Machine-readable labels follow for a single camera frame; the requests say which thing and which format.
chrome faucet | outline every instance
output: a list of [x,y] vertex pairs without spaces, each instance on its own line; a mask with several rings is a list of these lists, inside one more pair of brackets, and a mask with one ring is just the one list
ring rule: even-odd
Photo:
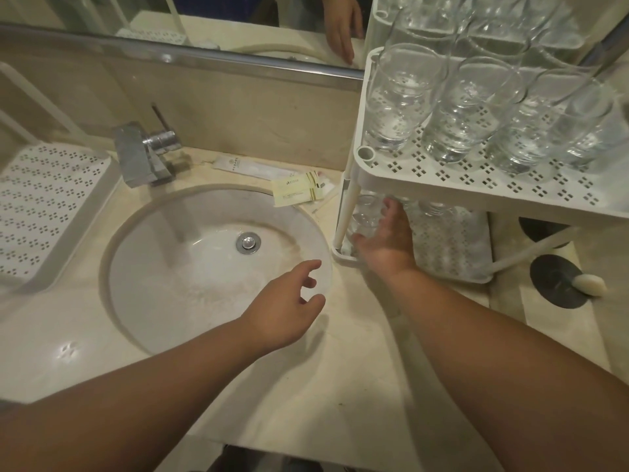
[[157,105],[151,103],[155,116],[164,130],[147,134],[140,123],[133,121],[114,128],[114,143],[122,178],[129,187],[163,183],[174,179],[174,174],[161,156],[181,148],[177,134],[164,120]]

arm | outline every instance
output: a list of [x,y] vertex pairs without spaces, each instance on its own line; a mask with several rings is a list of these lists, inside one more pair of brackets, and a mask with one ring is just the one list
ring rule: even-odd
[[356,0],[322,0],[325,36],[328,45],[343,61],[351,64],[354,58],[352,29],[363,38],[362,13]]
[[271,281],[243,315],[164,353],[0,417],[6,471],[154,470],[221,390],[259,357],[297,341],[325,304],[302,286],[320,261]]
[[422,273],[402,206],[354,237],[450,396],[507,471],[629,470],[629,387],[547,336]]

hand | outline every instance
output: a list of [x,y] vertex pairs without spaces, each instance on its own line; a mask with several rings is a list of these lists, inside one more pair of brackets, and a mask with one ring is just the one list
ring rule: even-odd
[[367,238],[355,233],[352,243],[367,265],[382,280],[388,281],[398,273],[416,269],[413,253],[413,232],[402,204],[395,199],[385,198],[384,215],[375,230],[375,235]]
[[353,62],[352,26],[355,35],[363,38],[362,13],[356,0],[322,0],[325,36],[328,45],[347,64]]
[[316,286],[309,275],[320,266],[320,260],[308,260],[271,280],[240,317],[264,354],[297,341],[321,313],[324,295],[315,294],[308,302],[301,297],[302,286]]

bar of soap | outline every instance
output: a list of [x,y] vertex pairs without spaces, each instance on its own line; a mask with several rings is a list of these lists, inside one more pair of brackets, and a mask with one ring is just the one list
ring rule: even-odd
[[572,286],[574,286],[581,293],[585,293],[590,296],[603,296],[607,293],[607,285],[605,280],[596,275],[582,274],[574,277],[572,280]]

black circle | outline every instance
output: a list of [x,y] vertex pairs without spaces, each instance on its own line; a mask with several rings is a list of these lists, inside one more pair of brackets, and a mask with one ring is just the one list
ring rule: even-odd
[[540,255],[531,263],[529,273],[535,289],[559,308],[578,308],[589,298],[572,286],[572,280],[582,271],[563,257]]
[[[538,220],[536,218],[527,218],[520,217],[520,227],[524,234],[529,237],[534,242],[539,242],[546,237],[550,237],[555,233],[562,231],[563,229],[568,228],[570,225],[565,225],[563,223],[555,223],[555,222],[546,222],[545,220]],[[570,242],[566,242],[555,248],[561,248],[562,246],[566,246]]]

